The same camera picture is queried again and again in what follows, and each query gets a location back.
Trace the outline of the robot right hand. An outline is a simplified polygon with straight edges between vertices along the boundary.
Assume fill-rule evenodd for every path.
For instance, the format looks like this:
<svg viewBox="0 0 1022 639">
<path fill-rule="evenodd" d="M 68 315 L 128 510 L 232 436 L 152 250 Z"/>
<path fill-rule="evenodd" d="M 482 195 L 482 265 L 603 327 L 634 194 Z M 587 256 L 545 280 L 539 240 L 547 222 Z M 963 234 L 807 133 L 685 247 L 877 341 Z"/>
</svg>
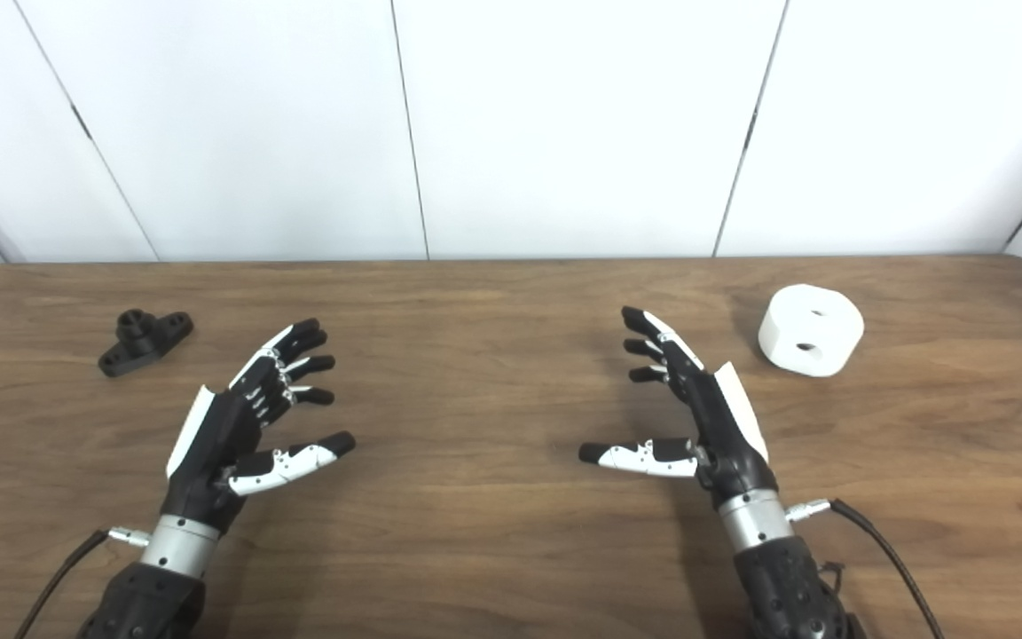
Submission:
<svg viewBox="0 0 1022 639">
<path fill-rule="evenodd" d="M 693 437 L 638 442 L 585 442 L 582 462 L 641 476 L 694 478 L 712 497 L 714 507 L 756 490 L 775 491 L 766 446 L 749 433 L 733 409 L 739 384 L 734 368 L 709 369 L 669 324 L 645 309 L 625 306 L 622 320 L 636 334 L 622 343 L 625 351 L 650 359 L 647 367 L 630 369 L 633 383 L 658 382 L 692 414 Z"/>
</svg>

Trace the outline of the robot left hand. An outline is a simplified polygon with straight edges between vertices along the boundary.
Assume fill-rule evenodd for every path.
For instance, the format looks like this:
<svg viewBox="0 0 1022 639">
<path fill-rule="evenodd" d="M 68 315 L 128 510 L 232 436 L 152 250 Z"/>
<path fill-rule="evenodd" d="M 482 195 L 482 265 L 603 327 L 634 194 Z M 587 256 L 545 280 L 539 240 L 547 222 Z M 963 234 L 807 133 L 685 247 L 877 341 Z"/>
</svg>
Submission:
<svg viewBox="0 0 1022 639">
<path fill-rule="evenodd" d="M 334 403 L 332 392 L 301 384 L 308 374 L 335 367 L 333 356 L 311 355 L 326 341 L 319 319 L 308 317 L 256 348 L 226 387 L 199 387 L 166 462 L 164 517 L 227 534 L 251 494 L 307 477 L 356 448 L 349 431 L 260 448 L 264 433 L 289 410 Z"/>
</svg>

